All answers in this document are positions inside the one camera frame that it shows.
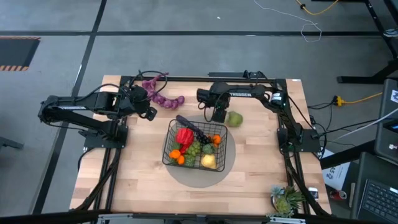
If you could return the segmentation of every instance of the wooden table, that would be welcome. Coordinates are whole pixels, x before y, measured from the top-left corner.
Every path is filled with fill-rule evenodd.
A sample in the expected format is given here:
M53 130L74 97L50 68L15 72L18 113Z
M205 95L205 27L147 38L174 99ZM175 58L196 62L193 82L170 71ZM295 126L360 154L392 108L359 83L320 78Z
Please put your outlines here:
M121 76L105 75L103 83L119 85ZM239 128L229 128L236 143L236 158L224 180L207 188L192 188L177 182L162 163L162 145L171 119L176 115L203 114L198 110L197 88L209 89L207 82L168 82L162 94L170 98L185 96L177 110L157 109L153 121L133 115L128 118L129 137L122 150L114 190L113 212L196 213L217 215L265 215L274 212L270 203L271 187L287 185L283 156L279 153L276 129L277 115L252 98L231 98L228 110L244 117ZM300 80L287 80L289 95L308 118L303 86ZM117 91L106 86L102 91ZM308 124L293 107L292 113L304 128ZM105 120L104 116L94 115ZM89 152L82 160L70 208L79 206L97 184L104 149ZM309 152L300 153L307 187L319 190L319 203L330 212L328 196L318 159ZM108 187L101 206L104 208Z

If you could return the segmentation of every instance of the wire basket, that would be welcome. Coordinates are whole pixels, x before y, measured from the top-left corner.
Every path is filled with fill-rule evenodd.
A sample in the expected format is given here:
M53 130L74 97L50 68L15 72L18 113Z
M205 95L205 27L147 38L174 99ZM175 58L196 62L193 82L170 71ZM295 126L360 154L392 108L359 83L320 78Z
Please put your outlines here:
M211 123L203 123L203 122L196 122L196 121L190 121L193 125L201 129L206 136L213 136L213 135L220 135L221 136L221 143L218 145L218 148L216 149L216 152L214 153L216 157L216 169L211 169L204 167L200 164L200 159L205 155L202 150L200 151L200 154L197 154L195 158L195 164L193 166L186 166L186 165L178 165L174 163L174 159L170 158L169 154L173 150L173 143L175 142L175 136L177 134L177 131L182 128L186 128L184 125L179 123L176 119L171 120L169 124L169 130L167 131L166 135L166 143L164 145L164 151L163 151L163 164L168 165L168 166L177 166L177 167L186 167L186 168L191 168L191 169L201 169L201 170L209 170L209 171L216 171L216 172L222 172L225 168L225 154L226 154L226 143L227 143L227 133L228 130L226 126L220 125L220 124L211 124ZM197 140L197 134L196 132L193 132L194 135L194 141Z

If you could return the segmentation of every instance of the gray circular mat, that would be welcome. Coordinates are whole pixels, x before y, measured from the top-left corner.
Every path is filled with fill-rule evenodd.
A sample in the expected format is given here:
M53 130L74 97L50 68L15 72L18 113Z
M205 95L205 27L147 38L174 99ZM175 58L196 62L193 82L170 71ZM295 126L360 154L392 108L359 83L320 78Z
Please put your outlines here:
M206 122L203 116L187 116L189 121ZM213 172L199 169L189 169L185 167L166 166L170 175L178 182L188 187L210 187L222 181L231 171L235 161L235 141L232 134L228 131L226 142L225 166L222 172Z

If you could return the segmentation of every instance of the potted plant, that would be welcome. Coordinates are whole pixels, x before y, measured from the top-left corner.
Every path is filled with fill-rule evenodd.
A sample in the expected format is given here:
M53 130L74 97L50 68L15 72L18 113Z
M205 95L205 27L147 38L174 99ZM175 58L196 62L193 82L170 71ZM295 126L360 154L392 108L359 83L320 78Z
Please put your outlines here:
M271 204L276 213L269 214L269 217L288 218L293 215L293 210L300 208L300 204L305 201L301 192L294 187L272 186L271 188Z

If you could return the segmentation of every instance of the gray floor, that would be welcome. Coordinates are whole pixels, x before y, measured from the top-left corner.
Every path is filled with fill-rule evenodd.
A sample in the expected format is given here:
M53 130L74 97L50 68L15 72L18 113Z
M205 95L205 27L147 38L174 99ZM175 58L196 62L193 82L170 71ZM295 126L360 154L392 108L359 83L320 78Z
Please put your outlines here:
M0 30L91 30L100 2L0 0ZM305 2L311 11L329 5ZM363 4L338 3L313 17L292 0L259 3L317 22L324 31L376 30ZM385 27L395 26L382 1L373 3ZM297 31L302 25L294 18L261 10L250 0L114 0L108 1L99 29ZM49 95L70 94L87 41L87 37L43 37L28 71L0 72L0 136L25 144L21 151L0 151L0 216L29 212L57 132L39 123L39 102ZM380 92L382 86L338 85L335 77L372 75L390 59L380 37L323 37L312 44L302 37L97 37L80 95L100 85L103 75L135 75L138 69L184 76L248 69L261 70L270 78L302 79L309 105L330 101L333 95L356 100ZM376 118L379 101L334 108L331 128ZM321 124L327 124L329 113L311 111ZM361 144L374 132L369 128L340 142ZM44 212L68 210L82 147L83 138L68 131ZM328 148L336 152L345 147L330 143ZM332 209L347 216L348 211L334 204Z

